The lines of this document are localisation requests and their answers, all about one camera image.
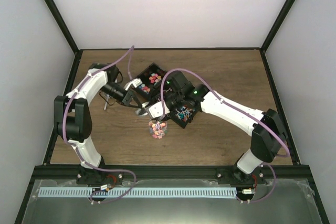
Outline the round metal jar lid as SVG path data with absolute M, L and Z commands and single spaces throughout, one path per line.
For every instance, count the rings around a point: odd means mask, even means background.
M 140 109 L 137 109 L 135 111 L 136 115 L 139 116 L 139 117 L 142 117 L 142 116 L 147 116 L 148 115 L 148 112 L 146 110 L 146 108 L 140 108 Z

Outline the black three-compartment candy tray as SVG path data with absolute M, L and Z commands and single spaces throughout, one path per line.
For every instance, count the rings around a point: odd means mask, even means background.
M 166 75 L 166 71 L 160 68 L 155 63 L 150 64 L 140 74 L 146 71 L 149 71 L 149 70 L 152 70 L 152 71 L 162 70 L 165 72 L 165 75 Z M 195 112 L 193 114 L 193 118 L 197 114 L 197 112 L 201 111 L 201 99 L 204 97 L 207 91 L 208 91 L 207 87 L 205 87 L 203 84 L 194 86 L 181 71 L 174 71 L 170 73 L 166 79 L 162 78 L 158 86 L 154 88 L 154 90 L 151 91 L 149 94 L 145 94 L 144 92 L 135 88 L 135 92 L 137 92 L 140 96 L 145 98 L 145 100 L 148 101 L 149 105 L 153 105 L 161 101 L 161 98 L 160 98 L 161 92 L 167 92 L 167 93 L 168 92 L 181 92 L 184 95 L 184 100 L 175 109 L 183 105 L 189 108 L 194 108 Z M 186 128 L 186 126 L 189 123 L 178 122 L 177 118 L 175 117 L 175 109 L 173 111 L 170 111 L 170 113 L 165 116 L 163 121 L 172 120 L 181 128 L 183 129 Z

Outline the clear glass jar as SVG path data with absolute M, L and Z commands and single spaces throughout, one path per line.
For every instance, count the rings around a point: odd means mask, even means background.
M 149 132 L 153 138 L 161 140 L 166 135 L 167 123 L 163 121 L 150 121 Z

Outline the metal candy scoop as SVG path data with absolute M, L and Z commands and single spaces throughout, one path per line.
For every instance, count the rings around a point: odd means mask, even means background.
M 104 100 L 105 100 L 105 104 L 104 104 L 103 109 L 106 110 L 108 108 L 108 106 L 109 106 L 110 96 L 108 94 L 104 94 L 103 97 L 104 97 Z

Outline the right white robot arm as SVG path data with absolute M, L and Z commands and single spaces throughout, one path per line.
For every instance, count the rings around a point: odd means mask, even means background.
M 287 131 L 275 110 L 262 111 L 234 102 L 215 91 L 204 79 L 197 87 L 184 76 L 186 70 L 176 68 L 168 71 L 160 85 L 159 105 L 155 118 L 174 118 L 178 109 L 189 109 L 216 116 L 250 136 L 250 147 L 236 161 L 233 177 L 244 184 L 251 179 L 253 171 L 264 163 L 271 163 L 280 156 L 290 156 L 287 145 Z

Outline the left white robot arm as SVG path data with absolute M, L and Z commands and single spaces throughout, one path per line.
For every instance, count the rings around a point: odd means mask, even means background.
M 120 105 L 141 108 L 141 102 L 131 87 L 142 84 L 141 79 L 130 80 L 124 87 L 116 79 L 120 71 L 115 65 L 93 63 L 83 80 L 69 93 L 54 100 L 54 128 L 64 142 L 70 145 L 80 159 L 80 165 L 90 169 L 89 178 L 102 184 L 107 170 L 101 167 L 103 158 L 92 138 L 92 119 L 89 105 L 99 92 L 114 98 Z

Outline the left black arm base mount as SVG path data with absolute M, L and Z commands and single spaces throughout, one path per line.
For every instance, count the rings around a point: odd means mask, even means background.
M 103 172 L 79 166 L 76 170 L 77 184 L 100 186 L 104 184 L 121 184 L 124 172 Z

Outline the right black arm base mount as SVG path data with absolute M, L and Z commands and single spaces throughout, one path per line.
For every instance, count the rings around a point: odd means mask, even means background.
M 252 186 L 255 183 L 264 184 L 265 180 L 259 176 L 261 170 L 257 168 L 251 174 L 245 174 L 235 165 L 220 166 L 216 168 L 216 178 L 219 184 L 230 184 L 232 186 Z

